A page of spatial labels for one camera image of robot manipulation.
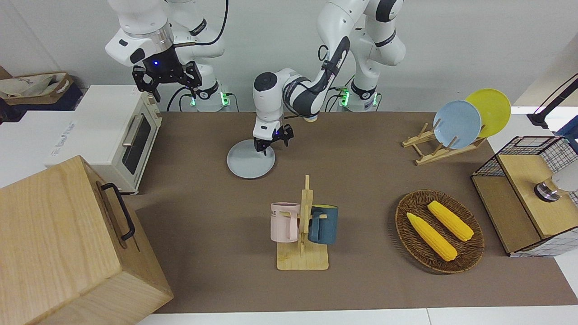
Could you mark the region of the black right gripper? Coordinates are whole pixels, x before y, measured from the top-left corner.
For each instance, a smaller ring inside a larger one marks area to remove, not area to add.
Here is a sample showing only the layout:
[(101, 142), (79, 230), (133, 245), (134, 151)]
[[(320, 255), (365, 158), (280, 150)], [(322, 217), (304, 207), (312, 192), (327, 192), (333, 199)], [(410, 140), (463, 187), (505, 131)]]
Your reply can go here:
[(190, 90), (191, 97), (196, 99), (202, 76), (195, 61), (182, 64), (176, 53), (175, 45), (158, 54), (143, 60), (144, 66), (133, 66), (132, 76), (139, 91), (151, 91), (157, 103), (161, 102), (158, 85), (179, 83)]

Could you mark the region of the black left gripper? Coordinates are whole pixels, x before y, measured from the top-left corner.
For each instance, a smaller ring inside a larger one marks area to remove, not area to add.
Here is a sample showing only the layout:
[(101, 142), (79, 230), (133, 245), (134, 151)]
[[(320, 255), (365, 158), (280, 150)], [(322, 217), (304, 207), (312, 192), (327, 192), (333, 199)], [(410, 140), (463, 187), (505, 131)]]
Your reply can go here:
[(284, 145), (288, 147), (289, 140), (291, 140), (293, 137), (294, 132), (291, 125), (285, 124), (281, 126), (280, 129), (273, 131), (272, 140), (254, 138), (255, 150), (256, 152), (262, 153), (264, 156), (266, 156), (266, 150), (269, 146), (271, 146), (271, 144), (277, 141), (283, 141)]

